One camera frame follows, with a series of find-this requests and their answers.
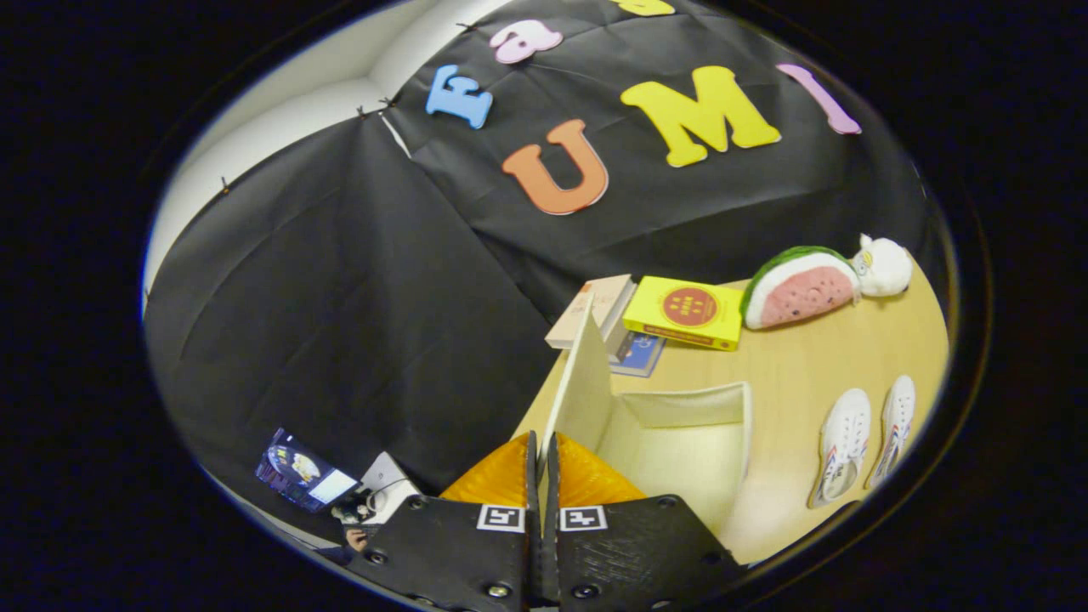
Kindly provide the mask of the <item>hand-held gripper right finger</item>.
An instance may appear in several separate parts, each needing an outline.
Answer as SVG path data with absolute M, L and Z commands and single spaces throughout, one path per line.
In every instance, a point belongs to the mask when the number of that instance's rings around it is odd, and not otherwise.
M 564 507 L 572 462 L 547 446 L 541 599 L 559 611 L 684 611 L 729 592 L 747 568 L 680 495 Z

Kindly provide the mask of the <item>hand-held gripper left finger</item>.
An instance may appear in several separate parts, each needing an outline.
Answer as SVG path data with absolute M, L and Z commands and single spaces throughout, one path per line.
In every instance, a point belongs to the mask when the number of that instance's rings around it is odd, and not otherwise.
M 528 611 L 541 537 L 536 434 L 496 454 L 489 484 L 512 485 L 512 503 L 408 495 L 347 570 L 426 609 Z

